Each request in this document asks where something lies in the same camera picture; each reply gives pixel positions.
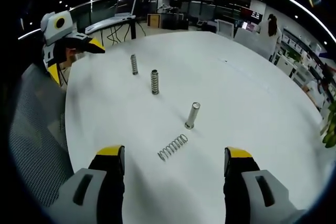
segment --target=office chair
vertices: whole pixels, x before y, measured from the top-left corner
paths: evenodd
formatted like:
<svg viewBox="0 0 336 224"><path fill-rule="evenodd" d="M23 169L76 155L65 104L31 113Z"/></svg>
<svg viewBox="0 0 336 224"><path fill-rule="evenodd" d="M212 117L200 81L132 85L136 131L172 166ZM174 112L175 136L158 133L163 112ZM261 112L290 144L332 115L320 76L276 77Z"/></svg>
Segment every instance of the office chair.
<svg viewBox="0 0 336 224"><path fill-rule="evenodd" d="M216 21L217 21L216 33L228 39L233 39L234 24L227 22L227 21L220 20L220 19L217 19Z"/></svg>
<svg viewBox="0 0 336 224"><path fill-rule="evenodd" d="M11 102L9 152L27 190L41 206L49 207L73 175L65 135L65 91L30 65Z"/></svg>

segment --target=metal spring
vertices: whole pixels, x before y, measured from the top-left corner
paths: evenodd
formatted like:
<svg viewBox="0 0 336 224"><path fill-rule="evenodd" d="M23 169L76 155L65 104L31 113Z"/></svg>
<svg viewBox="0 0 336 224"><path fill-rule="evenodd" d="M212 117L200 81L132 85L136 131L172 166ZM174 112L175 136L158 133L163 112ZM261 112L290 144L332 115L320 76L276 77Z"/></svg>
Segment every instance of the metal spring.
<svg viewBox="0 0 336 224"><path fill-rule="evenodd" d="M175 153L179 148L181 148L186 142L188 142L188 138L181 134L177 138L174 139L169 145L160 150L157 154L163 161L169 158L173 153Z"/></svg>
<svg viewBox="0 0 336 224"><path fill-rule="evenodd" d="M151 73L151 83L152 83L152 93L159 93L159 73L156 69L152 70Z"/></svg>
<svg viewBox="0 0 336 224"><path fill-rule="evenodd" d="M132 64L132 73L134 75L137 75L138 74L138 66L137 66L137 61L136 61L136 57L135 55L131 55L131 64Z"/></svg>

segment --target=desk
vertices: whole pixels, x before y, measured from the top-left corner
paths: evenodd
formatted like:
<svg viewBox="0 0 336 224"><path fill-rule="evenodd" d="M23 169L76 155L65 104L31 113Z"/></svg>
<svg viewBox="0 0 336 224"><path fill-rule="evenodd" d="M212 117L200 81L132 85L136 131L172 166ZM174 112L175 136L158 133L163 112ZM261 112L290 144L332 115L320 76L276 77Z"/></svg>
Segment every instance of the desk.
<svg viewBox="0 0 336 224"><path fill-rule="evenodd" d="M107 28L111 28L116 25L123 25L123 24L130 24L131 39L136 39L137 32L135 30L135 15L129 16L129 17L111 17L111 18L101 20L85 28L85 34L89 35L89 34L94 33L95 31L100 30L101 43L104 46L103 29L107 29Z"/></svg>
<svg viewBox="0 0 336 224"><path fill-rule="evenodd" d="M132 75L136 54L139 74ZM152 95L150 72L159 72ZM192 102L195 127L184 122ZM217 34L147 36L88 55L71 67L66 134L74 172L96 152L125 145L124 223L223 223L224 148L249 151L298 208L321 192L313 145L321 115L271 62ZM157 152L185 134L166 162Z"/></svg>

